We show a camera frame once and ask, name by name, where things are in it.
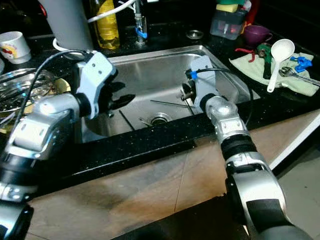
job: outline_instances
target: white pipe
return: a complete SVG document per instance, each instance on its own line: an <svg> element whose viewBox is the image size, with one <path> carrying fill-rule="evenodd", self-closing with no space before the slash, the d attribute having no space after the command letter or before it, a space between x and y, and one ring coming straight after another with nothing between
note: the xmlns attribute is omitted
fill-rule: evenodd
<svg viewBox="0 0 320 240"><path fill-rule="evenodd" d="M88 23L92 23L92 22L97 21L97 20L99 20L99 19L105 18L105 17L107 17L107 16L109 16L109 15L118 13L118 12L122 11L123 9L129 7L129 6L130 6L131 4L133 4L135 1L136 1L136 0L129 0L129 1L127 1L126 3L122 4L121 6L118 6L118 7L114 8L114 9L112 9L112 10L110 10L110 11L107 11L107 12L104 12L104 13L99 14L99 15L97 15L97 16L94 16L94 17L88 19Z"/></svg>
<svg viewBox="0 0 320 240"><path fill-rule="evenodd" d="M118 3L125 4L125 2L123 1L118 1ZM130 8L134 13L136 13L136 9L134 8L134 6L135 6L135 3L133 4L133 6L128 6L128 8Z"/></svg>

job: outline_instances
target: white ladle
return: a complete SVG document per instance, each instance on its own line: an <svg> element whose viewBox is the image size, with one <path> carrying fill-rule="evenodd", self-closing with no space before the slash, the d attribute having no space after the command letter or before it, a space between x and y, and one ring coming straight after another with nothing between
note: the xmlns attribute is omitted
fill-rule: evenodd
<svg viewBox="0 0 320 240"><path fill-rule="evenodd" d="M276 86L279 73L280 63L290 58L295 52L295 44L289 39L281 39L276 41L271 47L271 54L275 61L274 70L272 72L267 91L272 93Z"/></svg>

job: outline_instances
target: purple cup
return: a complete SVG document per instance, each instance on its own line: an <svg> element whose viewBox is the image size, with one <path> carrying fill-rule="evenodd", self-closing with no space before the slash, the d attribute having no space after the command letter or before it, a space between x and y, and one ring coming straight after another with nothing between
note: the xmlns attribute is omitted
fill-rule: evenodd
<svg viewBox="0 0 320 240"><path fill-rule="evenodd" d="M244 39L251 47L256 47L263 42L269 41L272 36L270 30L264 26L250 25L244 29Z"/></svg>

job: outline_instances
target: sponge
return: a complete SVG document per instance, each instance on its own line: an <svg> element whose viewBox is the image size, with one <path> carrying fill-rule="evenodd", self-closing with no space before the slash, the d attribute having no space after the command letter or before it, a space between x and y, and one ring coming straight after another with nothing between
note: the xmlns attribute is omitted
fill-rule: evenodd
<svg viewBox="0 0 320 240"><path fill-rule="evenodd" d="M238 4L227 4L227 5L217 4L215 9L229 12L229 13L235 13L238 9Z"/></svg>
<svg viewBox="0 0 320 240"><path fill-rule="evenodd" d="M223 5L226 5L226 4L240 4L240 5L243 5L243 4L245 4L245 0L216 0L216 2L218 4L223 4Z"/></svg>

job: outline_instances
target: sink basin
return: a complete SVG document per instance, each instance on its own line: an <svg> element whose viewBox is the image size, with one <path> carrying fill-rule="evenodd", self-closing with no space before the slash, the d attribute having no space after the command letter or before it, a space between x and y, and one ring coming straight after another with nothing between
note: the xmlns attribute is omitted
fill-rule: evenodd
<svg viewBox="0 0 320 240"><path fill-rule="evenodd" d="M93 120L82 118L81 141L89 142L198 114L192 102L182 101L180 95L182 83L188 82L185 70L190 68L191 61L203 55L209 56L214 68L227 68L202 45L109 58L118 69L115 82L125 83L125 88L116 92L114 99L126 94L136 97L115 110L113 117L103 113ZM246 84L230 73L216 72L216 88L236 104L250 100Z"/></svg>

